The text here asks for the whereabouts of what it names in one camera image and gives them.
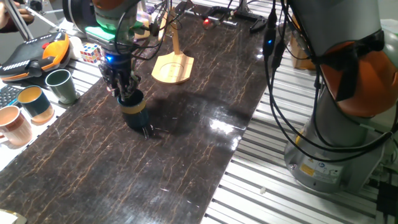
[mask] yellow label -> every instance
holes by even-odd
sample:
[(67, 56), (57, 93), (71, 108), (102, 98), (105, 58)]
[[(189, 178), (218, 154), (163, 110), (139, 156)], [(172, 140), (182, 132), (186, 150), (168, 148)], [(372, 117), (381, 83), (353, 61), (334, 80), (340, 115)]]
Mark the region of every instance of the yellow label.
[(305, 164), (301, 165), (300, 170), (302, 170), (304, 173), (310, 175), (311, 177), (313, 176), (313, 173), (315, 172), (314, 169), (312, 169), (311, 167), (309, 167)]
[(296, 144), (298, 144), (299, 141), (300, 141), (300, 136), (297, 136), (297, 137), (296, 137)]

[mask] ceramic mug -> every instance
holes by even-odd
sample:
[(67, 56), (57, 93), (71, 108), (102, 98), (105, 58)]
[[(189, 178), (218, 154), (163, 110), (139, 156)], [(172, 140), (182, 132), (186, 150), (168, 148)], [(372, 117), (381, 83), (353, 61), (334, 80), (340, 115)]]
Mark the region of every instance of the ceramic mug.
[(149, 120), (148, 109), (144, 94), (136, 90), (126, 101), (118, 97), (118, 103), (122, 110), (123, 119), (130, 128), (144, 127)]
[(18, 93), (17, 100), (36, 123), (46, 123), (54, 115), (49, 99), (39, 86), (26, 87)]
[(16, 106), (0, 109), (0, 132), (15, 146), (23, 146), (32, 140), (32, 127)]
[(77, 100), (72, 75), (68, 70), (60, 69), (50, 73), (45, 84), (63, 104), (70, 104)]

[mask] blue led light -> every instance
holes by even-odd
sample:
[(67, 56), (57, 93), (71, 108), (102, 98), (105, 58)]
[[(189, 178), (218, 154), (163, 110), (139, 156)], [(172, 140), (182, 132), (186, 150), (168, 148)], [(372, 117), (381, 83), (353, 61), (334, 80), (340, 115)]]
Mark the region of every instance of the blue led light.
[(109, 62), (112, 62), (112, 60), (113, 60), (113, 57), (112, 57), (112, 56), (109, 56), (109, 55), (107, 55), (107, 56), (106, 56), (106, 59), (107, 59)]

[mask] rubik's cube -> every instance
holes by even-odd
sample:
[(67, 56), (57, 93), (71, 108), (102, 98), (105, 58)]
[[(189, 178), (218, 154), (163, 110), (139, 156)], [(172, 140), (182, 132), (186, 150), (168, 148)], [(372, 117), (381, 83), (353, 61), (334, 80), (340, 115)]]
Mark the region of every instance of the rubik's cube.
[(85, 44), (80, 51), (81, 57), (85, 62), (97, 63), (101, 60), (101, 48), (96, 44)]

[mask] wooden stand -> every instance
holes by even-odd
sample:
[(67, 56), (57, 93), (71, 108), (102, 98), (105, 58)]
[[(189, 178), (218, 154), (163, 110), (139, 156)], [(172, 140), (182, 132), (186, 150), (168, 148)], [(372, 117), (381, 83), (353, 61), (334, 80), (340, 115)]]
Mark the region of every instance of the wooden stand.
[(173, 27), (176, 27), (175, 22), (170, 26), (174, 52), (157, 58), (152, 76), (162, 83), (177, 84), (185, 82), (190, 78), (194, 58), (188, 57), (182, 53), (178, 41), (178, 31)]

